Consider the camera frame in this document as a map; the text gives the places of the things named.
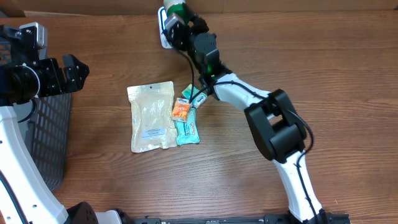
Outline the teal white tissue pack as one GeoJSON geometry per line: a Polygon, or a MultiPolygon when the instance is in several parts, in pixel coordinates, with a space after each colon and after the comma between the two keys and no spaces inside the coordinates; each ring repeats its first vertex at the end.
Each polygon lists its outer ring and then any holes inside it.
{"type": "Polygon", "coordinates": [[[195,109],[198,109],[207,99],[207,95],[204,92],[201,92],[198,96],[195,96],[198,92],[199,89],[192,86],[192,84],[189,84],[189,86],[182,91],[182,96],[184,96],[186,99],[189,100],[191,96],[194,97],[192,100],[192,106],[195,109]]]}

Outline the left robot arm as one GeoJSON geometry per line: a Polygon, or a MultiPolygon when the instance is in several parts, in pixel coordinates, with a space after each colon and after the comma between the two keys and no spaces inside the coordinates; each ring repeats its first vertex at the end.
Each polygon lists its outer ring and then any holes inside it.
{"type": "Polygon", "coordinates": [[[117,223],[115,210],[95,212],[87,202],[65,208],[45,184],[22,138],[13,106],[83,88],[89,68],[74,55],[64,68],[47,58],[47,30],[37,22],[1,26],[11,62],[1,65],[1,213],[6,223],[117,223]]]}

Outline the orange Kleenex tissue pack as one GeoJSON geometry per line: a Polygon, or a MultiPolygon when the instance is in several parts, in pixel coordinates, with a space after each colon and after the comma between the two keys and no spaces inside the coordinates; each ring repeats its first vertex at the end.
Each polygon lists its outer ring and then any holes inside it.
{"type": "Polygon", "coordinates": [[[187,122],[191,107],[192,105],[188,99],[176,98],[171,119],[174,121],[187,122]]]}

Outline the green lid jar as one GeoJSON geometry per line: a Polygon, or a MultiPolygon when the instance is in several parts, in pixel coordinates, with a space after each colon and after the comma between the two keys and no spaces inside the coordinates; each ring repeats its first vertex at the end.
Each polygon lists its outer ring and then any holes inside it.
{"type": "Polygon", "coordinates": [[[187,12],[184,9],[185,0],[164,0],[164,7],[167,17],[173,13],[183,19],[184,24],[188,24],[187,12]]]}

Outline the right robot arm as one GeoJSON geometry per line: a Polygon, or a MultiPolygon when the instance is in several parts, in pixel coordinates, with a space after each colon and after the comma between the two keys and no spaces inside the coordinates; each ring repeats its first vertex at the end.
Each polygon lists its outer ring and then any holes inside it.
{"type": "Polygon", "coordinates": [[[201,90],[244,112],[256,147],[279,172],[289,201],[290,222],[326,223],[305,162],[311,147],[304,141],[313,133],[288,94],[281,89],[263,91],[240,80],[221,62],[216,35],[209,32],[205,20],[190,11],[184,20],[187,24],[179,43],[200,74],[201,90]]]}

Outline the beige foil pouch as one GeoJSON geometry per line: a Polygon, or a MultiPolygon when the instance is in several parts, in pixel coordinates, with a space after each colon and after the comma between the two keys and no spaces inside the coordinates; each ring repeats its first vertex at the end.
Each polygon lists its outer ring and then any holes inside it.
{"type": "Polygon", "coordinates": [[[171,81],[127,88],[131,104],[131,151],[147,152],[177,145],[177,130],[171,119],[174,83],[171,81]]]}

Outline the teal wet wipes pack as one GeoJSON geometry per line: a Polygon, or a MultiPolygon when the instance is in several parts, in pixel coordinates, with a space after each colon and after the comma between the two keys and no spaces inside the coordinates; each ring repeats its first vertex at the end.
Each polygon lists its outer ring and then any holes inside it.
{"type": "Polygon", "coordinates": [[[197,112],[195,108],[190,109],[188,112],[188,118],[186,122],[175,121],[175,127],[177,129],[177,145],[181,146],[184,144],[198,144],[200,137],[198,135],[198,129],[196,124],[197,112]]]}

